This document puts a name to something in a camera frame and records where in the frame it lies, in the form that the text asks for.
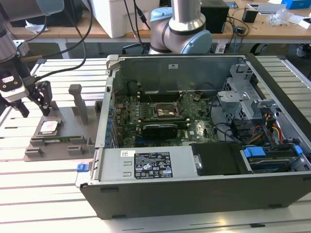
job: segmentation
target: warning label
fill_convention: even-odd
[[[135,154],[134,163],[136,179],[173,177],[169,152]]]

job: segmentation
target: wooden table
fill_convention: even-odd
[[[235,1],[239,9],[243,9],[248,3],[266,3],[267,0],[256,0],[254,2],[247,0]],[[236,9],[230,9],[229,14],[232,16]],[[234,13],[233,17],[242,19],[243,10]],[[290,12],[300,15],[308,16],[311,9],[290,10]],[[254,23],[248,23],[250,32],[244,38],[244,43],[287,43],[287,44],[300,44],[311,42],[311,30],[306,30],[299,25],[289,23],[289,25],[270,26],[266,22],[267,16],[257,15]],[[78,27],[82,34],[85,34],[90,20],[90,13],[85,11],[82,20],[79,22]],[[18,38],[27,39],[33,37],[33,33],[28,32],[24,28],[12,28],[9,29]],[[150,31],[140,31],[140,36],[143,42],[150,41]],[[217,43],[216,52],[222,53],[224,51],[226,43],[232,37],[232,27],[229,23],[226,23],[224,33],[213,34],[213,42]],[[66,49],[67,43],[75,43],[80,38],[75,28],[65,27],[49,27],[49,31],[43,33],[39,38],[33,40],[34,43],[57,43],[61,50]],[[94,20],[92,30],[86,39],[88,43],[104,43],[104,42],[136,42],[132,33],[127,33],[124,37],[110,38],[108,34],[102,29],[97,20]],[[69,58],[68,53],[63,54],[63,58]]]

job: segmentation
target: computer case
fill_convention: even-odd
[[[223,33],[229,6],[223,0],[201,0],[201,13],[206,18],[206,29],[211,33]]]
[[[64,0],[65,9],[69,12],[72,19],[77,23],[83,14],[82,11],[82,0]],[[28,22],[41,25],[44,24],[45,16],[34,17],[27,19]],[[12,27],[25,27],[25,20],[18,20],[11,22]],[[47,26],[63,26],[63,27],[73,27],[70,20],[67,18],[64,11],[60,13],[53,14],[47,17]]]

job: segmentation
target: plastic bag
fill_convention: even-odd
[[[267,21],[272,26],[277,26],[277,25],[282,25],[282,24],[288,25],[289,23],[287,22],[287,20],[293,15],[294,14],[288,12],[286,8],[283,8],[283,9],[278,10],[275,14],[270,14],[267,17]]]

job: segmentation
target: black box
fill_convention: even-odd
[[[83,14],[82,11],[82,0],[64,0],[65,9],[71,15],[73,21],[77,23]],[[44,24],[45,16],[34,17],[27,19],[28,22],[42,25]],[[25,20],[18,20],[11,22],[12,27],[25,27]],[[64,11],[53,14],[47,17],[47,26],[63,26],[63,27],[73,27],[70,20],[67,18]]]
[[[223,0],[201,0],[201,12],[206,18],[210,33],[223,33],[229,6]]]
[[[258,14],[258,11],[256,10],[245,9],[244,14],[242,16],[242,20],[245,23],[253,23],[255,22],[257,14]]]

